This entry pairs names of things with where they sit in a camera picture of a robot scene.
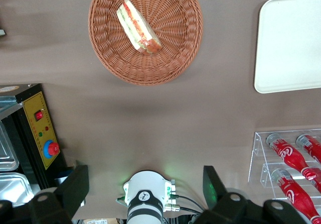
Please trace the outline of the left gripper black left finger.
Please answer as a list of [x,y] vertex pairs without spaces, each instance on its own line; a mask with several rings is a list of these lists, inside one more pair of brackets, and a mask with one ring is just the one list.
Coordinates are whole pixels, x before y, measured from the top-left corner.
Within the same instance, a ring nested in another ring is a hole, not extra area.
[[88,166],[77,166],[56,189],[44,189],[30,201],[32,223],[72,223],[88,192]]

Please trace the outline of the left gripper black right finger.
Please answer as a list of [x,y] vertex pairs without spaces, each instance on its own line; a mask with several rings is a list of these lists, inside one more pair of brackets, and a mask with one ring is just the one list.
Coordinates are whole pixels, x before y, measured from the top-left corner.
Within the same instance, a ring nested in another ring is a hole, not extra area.
[[203,195],[208,208],[196,223],[261,223],[261,207],[228,191],[213,166],[203,168]]

